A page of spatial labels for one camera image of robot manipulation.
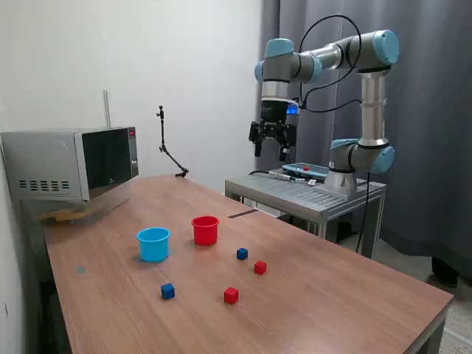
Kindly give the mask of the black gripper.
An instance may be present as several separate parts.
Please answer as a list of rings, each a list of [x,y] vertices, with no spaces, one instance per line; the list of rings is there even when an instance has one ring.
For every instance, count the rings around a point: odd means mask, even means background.
[[[254,144],[254,156],[260,157],[266,137],[276,139],[280,146],[279,160],[285,161],[291,148],[296,146],[297,126],[285,124],[288,102],[263,100],[260,107],[260,123],[252,122],[249,141]]]

